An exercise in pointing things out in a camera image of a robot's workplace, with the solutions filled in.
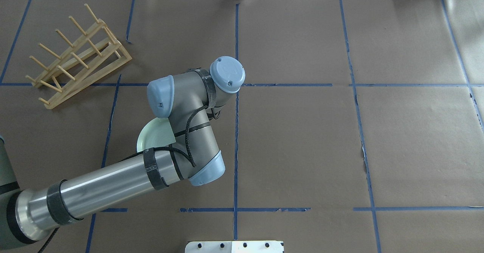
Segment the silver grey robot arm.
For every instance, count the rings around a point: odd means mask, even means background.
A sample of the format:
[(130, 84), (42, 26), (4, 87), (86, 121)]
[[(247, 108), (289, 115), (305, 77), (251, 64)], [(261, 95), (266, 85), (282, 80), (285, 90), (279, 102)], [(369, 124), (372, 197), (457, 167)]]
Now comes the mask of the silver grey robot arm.
[(237, 59), (221, 56), (207, 70), (189, 69), (149, 82), (151, 110), (169, 120), (174, 143), (39, 191), (20, 189), (1, 139), (1, 249), (53, 237), (59, 227), (181, 180), (201, 186), (221, 177), (225, 164), (210, 121), (240, 91), (245, 77)]

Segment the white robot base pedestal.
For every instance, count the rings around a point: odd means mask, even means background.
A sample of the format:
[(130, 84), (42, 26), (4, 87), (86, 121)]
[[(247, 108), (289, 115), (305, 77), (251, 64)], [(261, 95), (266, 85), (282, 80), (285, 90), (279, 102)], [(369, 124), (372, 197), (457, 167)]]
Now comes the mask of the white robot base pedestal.
[(284, 253), (283, 241), (192, 241), (185, 253)]

